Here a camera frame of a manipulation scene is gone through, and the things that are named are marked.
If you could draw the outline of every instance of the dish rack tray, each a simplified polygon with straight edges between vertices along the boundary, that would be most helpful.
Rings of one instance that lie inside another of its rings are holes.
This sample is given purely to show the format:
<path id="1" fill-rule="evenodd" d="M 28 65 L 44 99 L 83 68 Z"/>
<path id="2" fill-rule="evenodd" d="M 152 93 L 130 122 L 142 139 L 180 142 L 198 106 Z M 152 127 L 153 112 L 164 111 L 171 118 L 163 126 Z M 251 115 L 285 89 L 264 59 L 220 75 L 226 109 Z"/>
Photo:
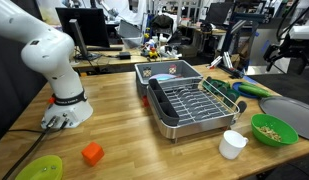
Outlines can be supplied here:
<path id="1" fill-rule="evenodd" d="M 209 88 L 203 88 L 203 81 Z M 177 142 L 179 137 L 231 125 L 239 107 L 203 81 L 149 81 L 148 101 L 164 137 Z"/>

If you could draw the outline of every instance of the gray plate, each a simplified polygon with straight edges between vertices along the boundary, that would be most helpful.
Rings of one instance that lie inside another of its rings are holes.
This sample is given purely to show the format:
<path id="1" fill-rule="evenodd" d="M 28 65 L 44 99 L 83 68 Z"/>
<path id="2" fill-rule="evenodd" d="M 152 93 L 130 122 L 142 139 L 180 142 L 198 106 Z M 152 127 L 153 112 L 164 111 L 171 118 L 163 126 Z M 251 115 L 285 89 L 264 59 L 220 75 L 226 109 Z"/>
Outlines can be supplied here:
<path id="1" fill-rule="evenodd" d="M 309 139 L 309 105 L 282 96 L 263 98 L 260 107 L 269 115 L 290 124 L 296 132 Z"/>

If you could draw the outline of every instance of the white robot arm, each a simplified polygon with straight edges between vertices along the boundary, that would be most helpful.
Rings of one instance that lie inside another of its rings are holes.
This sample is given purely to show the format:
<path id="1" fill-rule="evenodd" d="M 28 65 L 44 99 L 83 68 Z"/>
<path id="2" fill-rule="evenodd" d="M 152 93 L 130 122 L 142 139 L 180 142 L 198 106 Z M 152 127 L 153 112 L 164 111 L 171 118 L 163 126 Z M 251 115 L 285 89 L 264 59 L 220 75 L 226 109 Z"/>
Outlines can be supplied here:
<path id="1" fill-rule="evenodd" d="M 64 121 L 74 128 L 88 119 L 93 108 L 87 101 L 78 74 L 69 63 L 74 41 L 31 16 L 10 0 L 0 0 L 0 35 L 26 43 L 21 52 L 24 63 L 44 75 L 54 91 L 55 102 L 45 111 L 41 126 L 57 117 L 55 128 Z"/>

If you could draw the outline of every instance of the orange cube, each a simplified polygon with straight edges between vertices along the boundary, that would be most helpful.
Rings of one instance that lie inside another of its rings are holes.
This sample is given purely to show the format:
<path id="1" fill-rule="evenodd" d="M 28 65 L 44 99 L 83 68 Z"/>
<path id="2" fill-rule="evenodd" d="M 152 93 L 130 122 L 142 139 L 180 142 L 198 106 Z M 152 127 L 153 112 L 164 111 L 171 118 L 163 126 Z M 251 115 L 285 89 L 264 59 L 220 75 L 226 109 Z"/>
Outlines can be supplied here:
<path id="1" fill-rule="evenodd" d="M 84 160 L 91 166 L 94 166 L 104 156 L 103 148 L 95 142 L 91 142 L 81 153 Z"/>

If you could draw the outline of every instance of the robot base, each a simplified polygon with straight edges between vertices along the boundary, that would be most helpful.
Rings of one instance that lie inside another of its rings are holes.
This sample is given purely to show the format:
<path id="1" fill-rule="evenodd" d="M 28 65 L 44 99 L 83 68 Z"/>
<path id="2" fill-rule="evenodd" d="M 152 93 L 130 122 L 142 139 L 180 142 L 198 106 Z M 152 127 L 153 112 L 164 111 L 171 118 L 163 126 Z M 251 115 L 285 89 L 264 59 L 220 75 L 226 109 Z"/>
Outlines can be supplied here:
<path id="1" fill-rule="evenodd" d="M 50 119 L 57 116 L 57 121 L 52 128 L 60 128 L 64 121 L 68 121 L 65 128 L 75 128 L 87 120 L 92 113 L 93 108 L 88 101 L 80 101 L 79 103 L 68 106 L 51 104 L 45 111 L 41 126 L 45 129 Z"/>

